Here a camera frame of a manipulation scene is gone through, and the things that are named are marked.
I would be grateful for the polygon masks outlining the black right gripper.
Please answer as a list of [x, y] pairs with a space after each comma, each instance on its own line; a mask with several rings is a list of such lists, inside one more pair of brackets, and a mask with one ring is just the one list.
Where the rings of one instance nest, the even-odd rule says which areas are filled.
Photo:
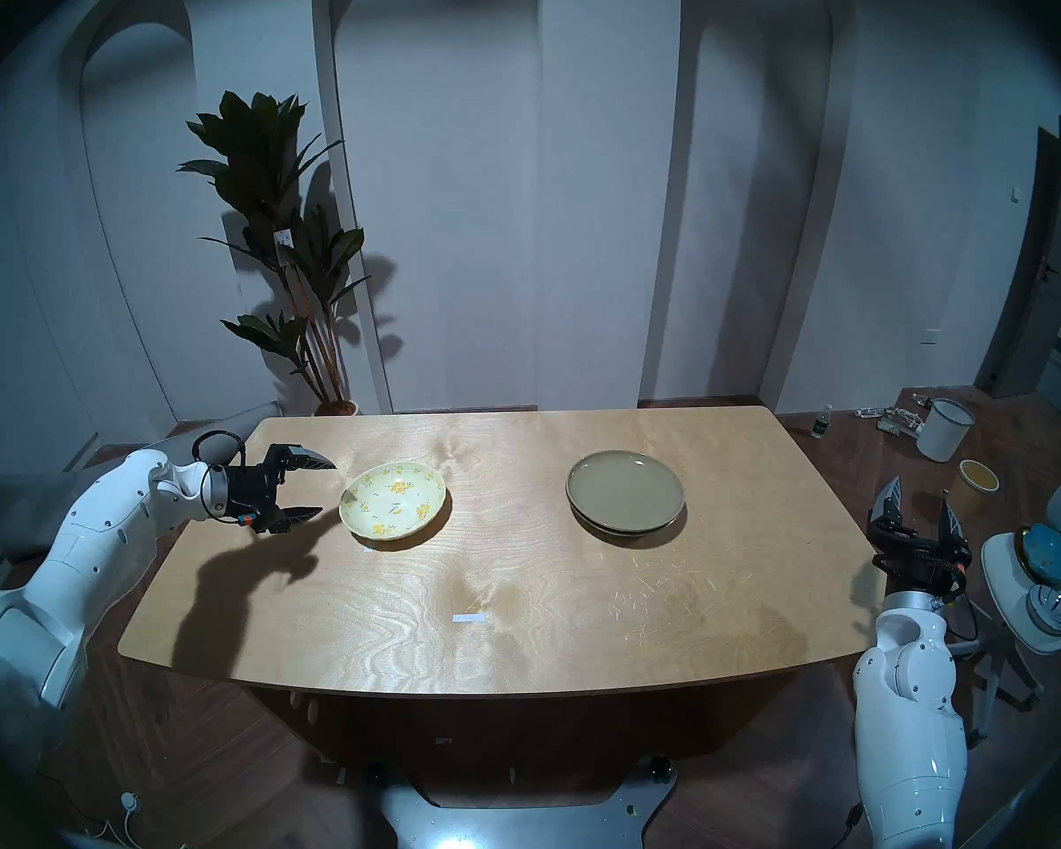
[[902, 498], [902, 477], [895, 475], [880, 489], [868, 515], [871, 544], [879, 550], [872, 565], [887, 576], [886, 592], [923, 592], [943, 602], [963, 596], [973, 557], [947, 499], [940, 502], [935, 541], [903, 526]]

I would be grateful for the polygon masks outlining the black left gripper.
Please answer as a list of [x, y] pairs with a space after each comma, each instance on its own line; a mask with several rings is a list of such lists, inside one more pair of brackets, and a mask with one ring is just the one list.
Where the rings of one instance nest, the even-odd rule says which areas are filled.
[[[286, 471], [336, 469], [330, 460], [302, 445], [269, 445], [269, 465], [225, 465], [224, 517], [249, 525], [253, 532], [290, 532], [317, 517], [321, 507], [278, 506], [278, 488], [284, 483]], [[249, 517], [250, 522], [242, 522], [243, 517]]]

